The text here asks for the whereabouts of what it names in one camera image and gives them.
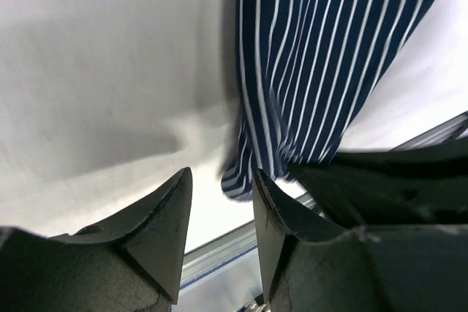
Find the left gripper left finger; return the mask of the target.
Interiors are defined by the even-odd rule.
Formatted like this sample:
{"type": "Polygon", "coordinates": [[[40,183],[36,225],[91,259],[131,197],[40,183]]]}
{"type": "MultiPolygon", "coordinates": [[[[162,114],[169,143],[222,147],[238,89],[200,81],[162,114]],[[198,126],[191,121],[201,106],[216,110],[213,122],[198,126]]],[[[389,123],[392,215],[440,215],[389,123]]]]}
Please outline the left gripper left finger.
{"type": "Polygon", "coordinates": [[[73,235],[1,228],[3,311],[170,311],[192,204],[183,168],[144,198],[73,235]]]}

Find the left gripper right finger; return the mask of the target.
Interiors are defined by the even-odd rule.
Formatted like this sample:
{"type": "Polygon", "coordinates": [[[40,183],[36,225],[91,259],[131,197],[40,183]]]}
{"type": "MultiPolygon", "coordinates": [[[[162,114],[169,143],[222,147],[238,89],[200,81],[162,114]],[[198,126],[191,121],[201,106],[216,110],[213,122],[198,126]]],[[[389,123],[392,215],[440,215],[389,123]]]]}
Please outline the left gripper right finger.
{"type": "Polygon", "coordinates": [[[254,177],[264,300],[272,311],[465,311],[467,225],[346,229],[254,177]]]}

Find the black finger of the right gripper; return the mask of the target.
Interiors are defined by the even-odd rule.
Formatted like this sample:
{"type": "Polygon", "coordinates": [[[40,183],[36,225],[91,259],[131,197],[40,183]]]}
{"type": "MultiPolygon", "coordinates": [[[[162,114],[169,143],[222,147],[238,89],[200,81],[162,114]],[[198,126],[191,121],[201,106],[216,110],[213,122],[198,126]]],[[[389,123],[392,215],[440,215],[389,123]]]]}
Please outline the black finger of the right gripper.
{"type": "Polygon", "coordinates": [[[338,153],[327,163],[292,163],[289,172],[342,227],[467,223],[466,140],[338,153]]]}

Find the navy striped underwear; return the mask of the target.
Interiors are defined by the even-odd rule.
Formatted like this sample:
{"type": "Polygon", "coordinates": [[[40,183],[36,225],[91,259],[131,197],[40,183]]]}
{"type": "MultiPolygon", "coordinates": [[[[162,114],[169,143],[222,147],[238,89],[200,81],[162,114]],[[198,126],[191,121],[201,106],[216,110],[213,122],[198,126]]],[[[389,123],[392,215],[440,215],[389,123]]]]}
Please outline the navy striped underwear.
{"type": "Polygon", "coordinates": [[[237,0],[241,98],[224,194],[252,198],[253,174],[291,179],[322,163],[436,0],[237,0]]]}

